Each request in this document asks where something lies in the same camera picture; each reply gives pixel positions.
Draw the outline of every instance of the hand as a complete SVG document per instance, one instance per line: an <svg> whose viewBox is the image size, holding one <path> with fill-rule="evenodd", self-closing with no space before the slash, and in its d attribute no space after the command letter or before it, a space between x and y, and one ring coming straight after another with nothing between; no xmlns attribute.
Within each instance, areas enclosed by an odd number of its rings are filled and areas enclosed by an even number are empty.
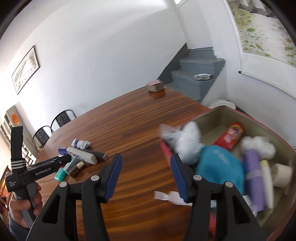
<svg viewBox="0 0 296 241"><path fill-rule="evenodd" d="M34 197L34 202L36 203L36 207L33 211L34 215L37 216L42 207L42 197L39 191L41 191L41 186L37 183L36 185L36 196ZM10 200L9 201L9 213L14 222L21 225L22 227L28 229L26 221L24 220L21 211L28 210L31 207L31 202L29 200Z"/></svg>

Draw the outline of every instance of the white lid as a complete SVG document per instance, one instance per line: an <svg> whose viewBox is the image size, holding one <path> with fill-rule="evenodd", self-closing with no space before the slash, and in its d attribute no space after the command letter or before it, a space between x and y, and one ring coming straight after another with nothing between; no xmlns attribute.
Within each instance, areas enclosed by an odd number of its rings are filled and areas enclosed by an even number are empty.
<svg viewBox="0 0 296 241"><path fill-rule="evenodd" d="M211 103L209 103L210 109L214 109L219 106L227 106L231 109L234 109L234 110L236 109L235 104L227 100L213 100Z"/></svg>

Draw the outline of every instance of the picture frame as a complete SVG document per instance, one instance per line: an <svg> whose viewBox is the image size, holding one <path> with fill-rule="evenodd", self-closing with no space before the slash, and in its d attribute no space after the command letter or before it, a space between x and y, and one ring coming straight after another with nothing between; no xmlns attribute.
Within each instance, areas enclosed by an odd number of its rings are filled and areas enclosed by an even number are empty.
<svg viewBox="0 0 296 241"><path fill-rule="evenodd" d="M17 94L20 93L28 80L39 68L35 46L33 46L21 60L11 76Z"/></svg>

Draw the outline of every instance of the gray handle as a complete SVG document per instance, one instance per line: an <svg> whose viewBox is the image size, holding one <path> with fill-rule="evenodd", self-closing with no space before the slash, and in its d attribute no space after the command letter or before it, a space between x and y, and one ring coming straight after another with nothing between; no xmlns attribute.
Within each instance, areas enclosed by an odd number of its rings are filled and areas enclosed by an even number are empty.
<svg viewBox="0 0 296 241"><path fill-rule="evenodd" d="M36 216L33 214L33 210L36 207L36 204L34 202L34 197L36 195L36 182L32 182L27 185L26 190L19 190L15 192L15 199L17 200L24 200L28 199L31 202L31 208L28 210L21 211L22 216L24 217L24 220L26 221L29 228L32 227Z"/></svg>

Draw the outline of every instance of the blue pouch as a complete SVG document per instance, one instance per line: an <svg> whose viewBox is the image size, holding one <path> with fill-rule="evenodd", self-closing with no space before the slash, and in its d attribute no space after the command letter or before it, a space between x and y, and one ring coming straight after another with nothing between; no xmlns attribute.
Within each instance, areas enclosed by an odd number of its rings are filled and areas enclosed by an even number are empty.
<svg viewBox="0 0 296 241"><path fill-rule="evenodd" d="M200 153L196 170L208 182L223 184L231 181L244 195L244 169L242 163L220 146L206 146Z"/></svg>

